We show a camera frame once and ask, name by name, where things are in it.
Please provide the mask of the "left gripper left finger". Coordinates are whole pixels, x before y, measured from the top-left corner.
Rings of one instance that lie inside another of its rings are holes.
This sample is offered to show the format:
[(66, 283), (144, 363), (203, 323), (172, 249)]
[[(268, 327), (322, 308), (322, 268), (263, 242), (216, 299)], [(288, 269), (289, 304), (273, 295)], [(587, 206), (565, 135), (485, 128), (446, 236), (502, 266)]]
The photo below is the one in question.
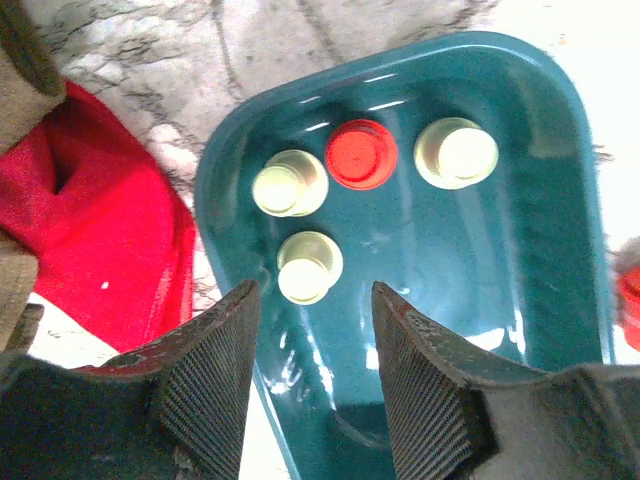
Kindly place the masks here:
[(206, 479), (235, 479), (260, 322), (260, 289), (246, 280), (169, 333), (116, 356), (99, 372), (154, 378), (151, 415)]

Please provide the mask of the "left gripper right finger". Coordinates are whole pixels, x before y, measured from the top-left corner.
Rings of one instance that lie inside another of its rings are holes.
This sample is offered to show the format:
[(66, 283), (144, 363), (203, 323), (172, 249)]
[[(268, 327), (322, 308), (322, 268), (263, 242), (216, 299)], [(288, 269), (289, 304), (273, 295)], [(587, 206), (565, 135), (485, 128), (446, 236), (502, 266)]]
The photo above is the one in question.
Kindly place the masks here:
[(545, 372), (477, 347), (383, 282), (371, 294), (397, 478), (470, 478), (498, 451), (484, 391), (535, 382)]

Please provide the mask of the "red cloth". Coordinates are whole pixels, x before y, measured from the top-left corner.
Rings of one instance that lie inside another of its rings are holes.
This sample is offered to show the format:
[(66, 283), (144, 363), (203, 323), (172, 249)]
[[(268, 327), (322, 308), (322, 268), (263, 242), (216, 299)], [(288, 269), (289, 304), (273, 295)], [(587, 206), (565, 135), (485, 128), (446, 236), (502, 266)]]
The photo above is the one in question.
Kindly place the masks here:
[(153, 156), (75, 83), (1, 169), (1, 226), (36, 292), (120, 352), (187, 322), (196, 228)]

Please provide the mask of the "green coffee capsule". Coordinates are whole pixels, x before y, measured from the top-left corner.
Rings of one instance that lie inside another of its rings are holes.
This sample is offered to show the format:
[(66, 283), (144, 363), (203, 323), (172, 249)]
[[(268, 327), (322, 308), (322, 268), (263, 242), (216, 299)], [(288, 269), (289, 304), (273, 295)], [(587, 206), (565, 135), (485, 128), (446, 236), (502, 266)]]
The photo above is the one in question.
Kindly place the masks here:
[(329, 178), (311, 153), (288, 149), (276, 153), (256, 175), (252, 196), (257, 207), (274, 217), (302, 217), (317, 211), (329, 192)]
[(277, 255), (278, 286), (292, 303), (311, 305), (323, 299), (344, 268), (343, 254), (334, 240), (317, 231), (287, 238)]
[(432, 186), (462, 189), (485, 180), (496, 168), (499, 150), (476, 123), (448, 117), (429, 124), (414, 144), (414, 164)]

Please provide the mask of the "teal storage basket tray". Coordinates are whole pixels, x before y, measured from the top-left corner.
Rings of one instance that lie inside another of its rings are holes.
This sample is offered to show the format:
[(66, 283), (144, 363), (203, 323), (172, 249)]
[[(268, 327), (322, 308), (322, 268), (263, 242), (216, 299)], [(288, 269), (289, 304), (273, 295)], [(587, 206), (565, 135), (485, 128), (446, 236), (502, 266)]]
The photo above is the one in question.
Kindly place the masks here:
[[(496, 141), (482, 182), (426, 182), (414, 144), (431, 123), (468, 119)], [(276, 153), (322, 157), (343, 123), (384, 125), (392, 176), (357, 191), (332, 183), (323, 205), (276, 218), (254, 203)], [(558, 371), (611, 363), (612, 289), (595, 155), (579, 95), (536, 47), (464, 32), (379, 53), (259, 94), (212, 133), (198, 165), (196, 221), (222, 291), (261, 287), (254, 380), (294, 479), (390, 479), (393, 465), (372, 323), (381, 281), (418, 311), (484, 349)], [(283, 242), (317, 231), (344, 268), (319, 302), (278, 286)]]

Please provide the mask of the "brown cloth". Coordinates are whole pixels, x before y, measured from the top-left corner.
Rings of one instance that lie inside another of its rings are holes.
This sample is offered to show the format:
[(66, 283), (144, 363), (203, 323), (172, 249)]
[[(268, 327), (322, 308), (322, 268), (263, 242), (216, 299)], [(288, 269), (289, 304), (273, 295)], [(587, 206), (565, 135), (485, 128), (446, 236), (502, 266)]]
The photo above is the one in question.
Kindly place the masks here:
[[(27, 148), (29, 134), (66, 97), (66, 86), (21, 1), (1, 3), (1, 169)], [(28, 301), (38, 259), (1, 227), (1, 350), (26, 353), (44, 307)]]

